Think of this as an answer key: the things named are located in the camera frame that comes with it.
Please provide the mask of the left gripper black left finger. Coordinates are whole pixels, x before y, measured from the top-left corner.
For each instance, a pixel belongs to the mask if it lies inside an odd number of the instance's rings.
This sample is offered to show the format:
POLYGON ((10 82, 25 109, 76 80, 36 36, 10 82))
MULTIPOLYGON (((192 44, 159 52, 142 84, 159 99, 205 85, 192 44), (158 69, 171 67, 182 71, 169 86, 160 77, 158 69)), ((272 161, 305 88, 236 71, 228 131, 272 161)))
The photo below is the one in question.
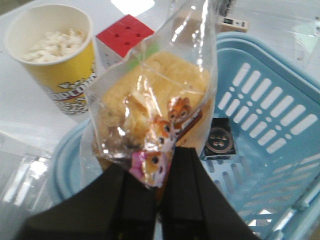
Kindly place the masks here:
POLYGON ((154 193, 113 164, 83 190, 29 217, 17 240, 152 240, 154 193))

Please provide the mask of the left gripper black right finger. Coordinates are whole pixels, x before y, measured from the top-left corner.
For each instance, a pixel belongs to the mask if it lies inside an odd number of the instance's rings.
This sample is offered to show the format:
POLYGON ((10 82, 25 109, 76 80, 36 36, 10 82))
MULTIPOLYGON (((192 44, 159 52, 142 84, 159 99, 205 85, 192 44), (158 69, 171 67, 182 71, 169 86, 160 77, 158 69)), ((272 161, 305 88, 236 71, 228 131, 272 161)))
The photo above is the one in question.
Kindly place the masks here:
POLYGON ((205 171, 194 148, 177 147, 161 204, 165 240, 257 240, 205 171))

